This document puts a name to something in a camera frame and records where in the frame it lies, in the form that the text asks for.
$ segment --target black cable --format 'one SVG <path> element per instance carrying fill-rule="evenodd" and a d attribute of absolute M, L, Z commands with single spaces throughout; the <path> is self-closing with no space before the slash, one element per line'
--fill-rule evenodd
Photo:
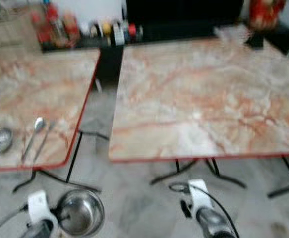
<path fill-rule="evenodd" d="M 227 217 L 227 219 L 228 219 L 228 221 L 229 221 L 229 223 L 230 223 L 230 225 L 231 225 L 231 227 L 232 227 L 232 229 L 233 229 L 233 232 L 235 233 L 235 235 L 237 236 L 237 238 L 240 238 L 239 233 L 238 233 L 238 231 L 237 231 L 237 228 L 235 227 L 235 225 L 234 225 L 231 217 L 229 216 L 228 212 L 225 210 L 225 208 L 222 206 L 222 204 L 221 204 L 217 199 L 215 199 L 212 195 L 210 195 L 209 193 L 207 193 L 207 192 L 205 192 L 204 190 L 200 189 L 199 187 L 193 186 L 193 185 L 188 184 L 188 183 L 185 183 L 185 182 L 173 182 L 173 183 L 171 183 L 171 184 L 169 185 L 169 189 L 172 190 L 171 187 L 174 186 L 174 185 L 185 185 L 185 186 L 187 186 L 187 187 L 192 187 L 192 188 L 194 188 L 194 189 L 196 189 L 196 190 L 198 190 L 198 191 L 206 194 L 207 196 L 209 196 L 209 197 L 221 208 L 221 210 L 223 211 L 223 213 L 224 213 L 225 216 Z"/>
<path fill-rule="evenodd" d="M 82 130 L 78 130 L 78 132 L 82 133 L 83 135 L 90 135 L 90 136 L 98 136 L 100 138 L 103 138 L 104 140 L 109 140 L 109 137 L 106 135 L 102 135 L 98 132 L 95 131 L 82 131 Z"/>
<path fill-rule="evenodd" d="M 28 205 L 25 204 L 22 207 L 18 208 L 17 210 L 11 212 L 10 214 L 8 214 L 7 216 L 5 216 L 1 221 L 0 221 L 0 228 L 7 222 L 9 221 L 11 218 L 13 218 L 14 216 L 16 216 L 17 214 L 21 213 L 21 212 L 25 212 L 28 210 Z"/>

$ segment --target marble table top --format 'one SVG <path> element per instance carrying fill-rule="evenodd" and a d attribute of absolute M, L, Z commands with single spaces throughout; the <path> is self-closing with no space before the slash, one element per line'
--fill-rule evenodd
<path fill-rule="evenodd" d="M 98 50 L 0 53 L 0 126 L 11 128 L 14 136 L 12 146 L 0 155 L 0 170 L 52 168 L 67 162 L 98 56 Z M 45 118 L 47 126 L 22 164 L 36 117 Z M 51 121 L 55 127 L 33 163 Z"/>
<path fill-rule="evenodd" d="M 124 50 L 114 162 L 289 155 L 289 59 L 218 39 Z"/>

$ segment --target black metal table leg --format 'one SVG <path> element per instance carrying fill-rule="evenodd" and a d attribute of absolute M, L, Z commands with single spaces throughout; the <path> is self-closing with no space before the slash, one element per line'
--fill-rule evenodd
<path fill-rule="evenodd" d="M 282 156 L 282 160 L 285 163 L 285 166 L 287 167 L 287 169 L 289 171 L 289 162 L 287 161 L 287 159 L 284 156 Z M 286 186 L 286 187 L 283 187 L 283 188 L 280 188 L 280 189 L 277 189 L 273 192 L 268 193 L 267 196 L 268 196 L 268 198 L 275 198 L 277 196 L 284 195 L 288 192 L 289 192 L 289 186 Z"/>
<path fill-rule="evenodd" d="M 50 177 L 50 178 L 52 178 L 52 179 L 54 179 L 54 180 L 56 180 L 58 182 L 64 183 L 64 184 L 68 184 L 68 185 L 75 186 L 75 187 L 80 187 L 80 188 L 87 189 L 87 190 L 90 190 L 90 191 L 93 191 L 93 192 L 101 192 L 100 188 L 97 188 L 97 187 L 90 187 L 90 186 L 87 186 L 87 185 L 84 185 L 84 184 L 78 184 L 78 183 L 69 182 L 70 176 L 71 176 L 71 173 L 72 173 L 75 161 L 76 161 L 76 157 L 77 157 L 77 153 L 78 153 L 78 150 L 79 150 L 79 146 L 80 146 L 82 135 L 83 135 L 83 133 L 80 131 L 79 132 L 78 141 L 77 141 L 77 145 L 76 145 L 76 148 L 75 148 L 75 152 L 74 152 L 74 155 L 73 155 L 73 159 L 71 161 L 71 164 L 70 164 L 70 167 L 69 167 L 69 171 L 68 171 L 67 176 L 66 176 L 66 180 L 63 180 L 62 178 L 60 178 L 60 177 L 58 177 L 56 175 L 50 174 L 50 173 L 48 173 L 48 172 L 46 172 L 44 170 L 33 170 L 31 178 L 29 180 L 27 180 L 26 182 L 23 182 L 23 183 L 19 184 L 18 186 L 16 186 L 12 193 L 16 193 L 21 187 L 24 187 L 24 186 L 30 184 L 31 182 L 33 182 L 37 172 L 39 172 L 39 173 L 41 173 L 41 174 L 43 174 L 45 176 L 48 176 L 48 177 Z"/>
<path fill-rule="evenodd" d="M 165 179 L 168 179 L 170 177 L 173 177 L 173 176 L 176 176 L 176 175 L 179 175 L 187 170 L 190 169 L 190 167 L 192 167 L 194 164 L 197 163 L 198 160 L 193 160 L 191 162 L 189 162 L 187 165 L 183 166 L 182 168 L 179 168 L 179 162 L 176 161 L 176 168 L 177 168 L 177 171 L 175 172 L 171 172 L 169 174 L 166 174 L 166 175 L 162 175 L 162 176 L 159 176 L 159 177 L 156 177 L 155 179 L 153 179 L 151 182 L 150 182 L 150 185 L 154 185 L 158 182 L 161 182 Z"/>
<path fill-rule="evenodd" d="M 218 169 L 218 165 L 216 163 L 216 160 L 214 158 L 212 158 L 212 163 L 213 163 L 213 166 L 210 164 L 209 160 L 206 159 L 205 160 L 209 170 L 218 178 L 222 179 L 222 180 L 225 180 L 225 181 L 228 181 L 228 182 L 232 182 L 234 184 L 237 184 L 238 186 L 242 187 L 242 188 L 247 188 L 247 185 L 244 184 L 243 182 L 235 179 L 235 178 L 232 178 L 232 177 L 229 177 L 229 176 L 226 176 L 226 175 L 221 175 L 219 173 L 219 169 Z"/>

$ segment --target marble floor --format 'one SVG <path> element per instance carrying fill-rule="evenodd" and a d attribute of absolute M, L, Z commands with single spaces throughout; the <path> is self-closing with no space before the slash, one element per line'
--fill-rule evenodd
<path fill-rule="evenodd" d="M 110 134 L 116 87 L 116 82 L 104 83 L 102 93 L 92 91 L 81 130 Z M 167 187 L 171 181 L 200 178 L 230 213 L 242 238 L 289 238 L 289 194 L 273 200 L 266 195 L 289 184 L 289 173 L 281 159 L 218 160 L 218 165 L 223 174 L 246 182 L 248 190 L 217 179 L 202 161 L 175 178 L 150 186 L 155 176 L 174 171 L 175 163 L 112 164 L 108 142 L 84 135 L 71 181 L 97 185 L 103 190 L 100 198 L 106 219 L 96 238 L 202 238 L 199 226 L 181 211 L 179 201 L 184 195 Z M 50 172 L 65 177 L 68 169 L 69 163 Z M 72 189 L 37 175 L 31 185 L 12 195 L 13 188 L 29 177 L 29 171 L 0 172 L 0 218 L 21 206 L 31 192 L 45 190 L 54 205 Z M 26 213 L 18 215 L 0 229 L 0 238 L 21 236 L 28 221 Z"/>

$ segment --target red table edge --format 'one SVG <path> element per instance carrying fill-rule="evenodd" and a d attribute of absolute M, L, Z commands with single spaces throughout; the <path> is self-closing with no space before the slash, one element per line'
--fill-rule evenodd
<path fill-rule="evenodd" d="M 87 103 L 88 96 L 89 96 L 89 94 L 91 92 L 91 89 L 93 87 L 93 83 L 94 83 L 94 81 L 96 79 L 97 67 L 98 67 L 98 64 L 99 64 L 100 57 L 101 57 L 101 50 L 98 49 L 98 51 L 99 51 L 99 55 L 98 55 L 97 63 L 96 63 L 96 66 L 95 66 L 95 69 L 94 69 L 94 72 L 93 72 L 93 75 L 92 75 L 92 78 L 91 78 L 91 82 L 90 82 L 90 85 L 89 85 L 89 88 L 88 88 L 88 91 L 87 91 L 83 106 L 81 108 L 81 112 L 80 112 L 80 115 L 79 115 L 79 118 L 78 118 L 78 122 L 77 122 L 75 131 L 74 131 L 74 135 L 73 135 L 73 138 L 71 140 L 71 143 L 70 143 L 70 146 L 69 146 L 69 149 L 68 149 L 68 153 L 67 153 L 67 156 L 66 156 L 65 160 L 60 162 L 60 163 L 58 163 L 58 164 L 52 164 L 52 165 L 46 165 L 46 166 L 45 165 L 22 166 L 21 165 L 21 166 L 17 166 L 17 167 L 0 167 L 0 171 L 40 170 L 40 169 L 45 169 L 46 170 L 46 169 L 55 169 L 55 168 L 62 167 L 62 166 L 67 164 L 67 162 L 69 160 L 69 157 L 70 157 L 70 154 L 71 154 L 71 150 L 73 148 L 73 145 L 74 145 L 74 142 L 75 142 L 75 139 L 76 139 L 78 128 L 80 126 L 80 122 L 81 122 L 81 119 L 82 119 L 82 116 L 83 116 L 83 113 L 84 113 L 84 110 L 85 110 L 85 106 L 86 106 L 86 103 Z"/>
<path fill-rule="evenodd" d="M 163 162 L 163 161 L 174 161 L 174 160 L 202 160 L 202 159 L 272 159 L 273 157 L 282 157 L 289 156 L 289 152 L 276 152 L 276 153 L 262 153 L 262 154 L 241 154 L 241 155 L 233 155 L 233 154 L 225 154 L 222 156 L 212 156 L 205 155 L 200 157 L 165 157 L 165 158 L 152 158 L 152 159 L 143 159 L 143 158 L 134 158 L 134 159 L 112 159 L 110 161 L 112 163 L 143 163 L 143 162 Z"/>

